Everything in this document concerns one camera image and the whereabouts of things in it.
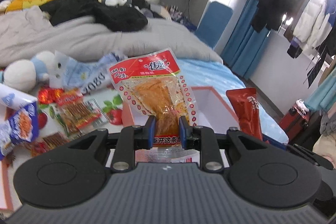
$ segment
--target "black device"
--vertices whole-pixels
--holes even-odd
[[[7,224],[265,223],[324,224],[336,210],[336,173],[299,146],[285,151],[237,128],[215,134],[179,120],[197,163],[142,163],[155,117],[120,133],[95,130],[22,164],[14,187],[23,203]],[[112,163],[105,167],[110,149]],[[220,149],[230,167],[225,168]]]

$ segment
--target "dark red packet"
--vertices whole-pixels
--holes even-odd
[[[226,96],[238,117],[240,130],[263,140],[259,119],[259,103],[255,88],[228,90]]]

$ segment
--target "white jacket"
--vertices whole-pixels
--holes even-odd
[[[309,54],[326,38],[326,7],[327,0],[310,0],[293,31],[293,35],[302,42],[301,49]]]

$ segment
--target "floor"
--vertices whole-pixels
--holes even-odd
[[[247,88],[257,89],[257,100],[265,109],[266,113],[270,115],[277,123],[283,117],[283,113],[276,107],[275,104],[251,81],[240,78]]]

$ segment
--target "blue curtain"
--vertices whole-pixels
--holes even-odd
[[[336,102],[336,68],[328,75],[322,84],[304,101],[312,111],[329,111]]]
[[[221,58],[237,75],[250,78],[264,53],[269,30],[257,33],[251,21],[257,11],[257,0],[247,0]]]

